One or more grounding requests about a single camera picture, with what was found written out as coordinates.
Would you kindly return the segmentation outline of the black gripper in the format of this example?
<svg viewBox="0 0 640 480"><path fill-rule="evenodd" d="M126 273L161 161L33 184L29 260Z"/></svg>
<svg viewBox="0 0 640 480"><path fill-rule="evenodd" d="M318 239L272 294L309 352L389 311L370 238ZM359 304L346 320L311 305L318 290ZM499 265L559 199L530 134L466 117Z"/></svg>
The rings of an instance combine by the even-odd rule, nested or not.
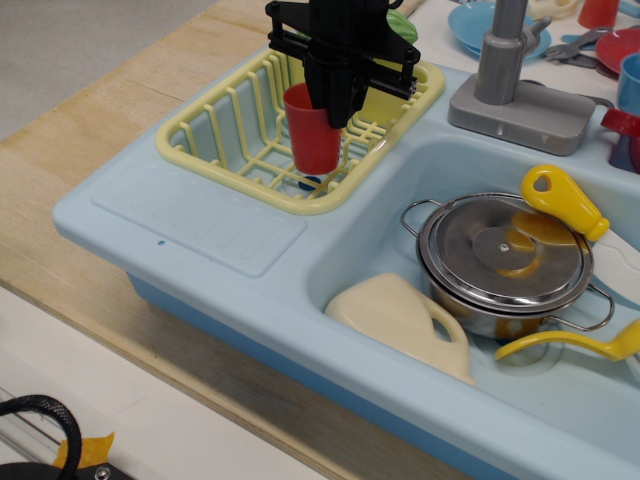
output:
<svg viewBox="0 0 640 480"><path fill-rule="evenodd" d="M399 98L416 91L420 52L386 20L400 1L271 1L270 47L303 61L314 109L328 109L332 128L344 128L372 87Z"/></svg>

